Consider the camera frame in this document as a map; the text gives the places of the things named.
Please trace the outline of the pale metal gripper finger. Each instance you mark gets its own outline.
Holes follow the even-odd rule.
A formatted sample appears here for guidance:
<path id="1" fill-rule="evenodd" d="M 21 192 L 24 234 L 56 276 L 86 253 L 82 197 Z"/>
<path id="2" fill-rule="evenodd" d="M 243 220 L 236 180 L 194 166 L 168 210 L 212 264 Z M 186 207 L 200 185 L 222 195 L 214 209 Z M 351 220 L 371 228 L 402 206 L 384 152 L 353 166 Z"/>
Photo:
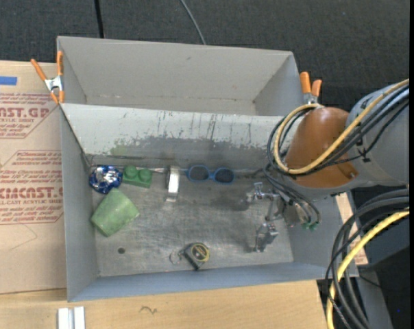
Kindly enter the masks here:
<path id="1" fill-rule="evenodd" d="M 263 192 L 263 183 L 262 182 L 256 182 L 253 184 L 253 189 L 246 193 L 246 201 L 247 202 L 253 202 L 256 200 L 262 200 L 262 199 L 269 199 L 274 200 L 279 198 L 279 194 L 275 192 Z"/>
<path id="2" fill-rule="evenodd" d="M 273 243 L 279 235 L 274 223 L 262 223 L 256 232 L 255 252 L 264 252 L 266 247 Z"/>

